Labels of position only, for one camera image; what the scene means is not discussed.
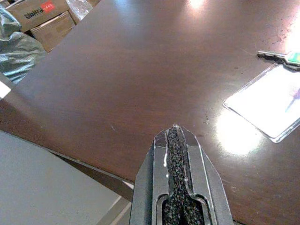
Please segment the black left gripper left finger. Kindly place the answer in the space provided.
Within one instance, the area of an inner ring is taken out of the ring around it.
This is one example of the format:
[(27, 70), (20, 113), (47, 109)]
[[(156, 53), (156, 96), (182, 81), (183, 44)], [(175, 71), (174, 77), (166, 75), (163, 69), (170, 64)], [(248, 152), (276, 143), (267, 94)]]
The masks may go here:
[(173, 194), (169, 129), (153, 138), (135, 178), (129, 225), (163, 225), (164, 204)]

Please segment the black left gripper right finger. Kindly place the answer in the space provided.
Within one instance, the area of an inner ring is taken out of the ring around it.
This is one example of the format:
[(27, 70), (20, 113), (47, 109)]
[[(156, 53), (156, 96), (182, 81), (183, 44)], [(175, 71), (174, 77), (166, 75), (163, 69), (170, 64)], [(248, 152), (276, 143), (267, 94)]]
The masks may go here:
[(202, 204), (206, 225), (234, 225), (221, 178), (196, 136), (175, 126), (183, 145), (184, 185), (190, 198)]

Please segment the white card badge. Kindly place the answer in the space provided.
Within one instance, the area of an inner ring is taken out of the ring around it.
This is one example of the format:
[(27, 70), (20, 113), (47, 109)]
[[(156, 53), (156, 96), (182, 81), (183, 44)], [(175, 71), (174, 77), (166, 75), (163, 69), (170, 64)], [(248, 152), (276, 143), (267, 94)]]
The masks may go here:
[(273, 64), (225, 100), (223, 106), (278, 143), (300, 127), (300, 71)]

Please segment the key with green head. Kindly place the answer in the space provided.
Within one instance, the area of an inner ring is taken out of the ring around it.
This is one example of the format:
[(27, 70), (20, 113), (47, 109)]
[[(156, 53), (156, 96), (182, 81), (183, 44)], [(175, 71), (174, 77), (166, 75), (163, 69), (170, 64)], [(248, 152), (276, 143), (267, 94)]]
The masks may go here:
[(277, 53), (270, 51), (257, 51), (257, 56), (273, 59), (276, 62), (283, 64), (288, 69), (300, 71), (300, 52), (290, 51), (288, 53)]

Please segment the plain brown cardboard box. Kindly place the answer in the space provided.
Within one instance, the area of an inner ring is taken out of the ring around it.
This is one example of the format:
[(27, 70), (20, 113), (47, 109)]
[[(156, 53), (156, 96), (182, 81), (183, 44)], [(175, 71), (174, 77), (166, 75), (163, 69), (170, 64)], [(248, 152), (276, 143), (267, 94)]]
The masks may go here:
[(44, 50), (50, 52), (75, 27), (75, 22), (68, 11), (51, 20), (30, 29), (33, 37), (39, 41)]

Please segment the grey-green plastic bag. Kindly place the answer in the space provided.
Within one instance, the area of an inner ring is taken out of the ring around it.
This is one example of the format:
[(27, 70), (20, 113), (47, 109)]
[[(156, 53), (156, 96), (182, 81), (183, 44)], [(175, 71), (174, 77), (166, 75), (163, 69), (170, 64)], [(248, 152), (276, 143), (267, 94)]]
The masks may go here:
[(42, 44), (21, 28), (16, 18), (0, 6), (0, 73), (14, 84), (47, 55)]

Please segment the clear plastic bag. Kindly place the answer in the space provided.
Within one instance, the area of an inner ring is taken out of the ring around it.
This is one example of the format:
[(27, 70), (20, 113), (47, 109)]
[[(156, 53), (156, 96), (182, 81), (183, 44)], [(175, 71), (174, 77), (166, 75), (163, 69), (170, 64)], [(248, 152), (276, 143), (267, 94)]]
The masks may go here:
[(93, 6), (87, 0), (65, 1), (69, 6), (69, 12), (75, 23), (79, 23), (93, 9)]

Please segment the cardboard box with red label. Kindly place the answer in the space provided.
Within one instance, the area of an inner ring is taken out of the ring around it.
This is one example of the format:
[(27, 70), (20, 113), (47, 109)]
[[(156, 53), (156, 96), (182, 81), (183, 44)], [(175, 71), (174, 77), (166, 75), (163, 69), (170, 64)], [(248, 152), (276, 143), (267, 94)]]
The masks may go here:
[(22, 32), (69, 10), (66, 0), (18, 0), (6, 10), (21, 24)]

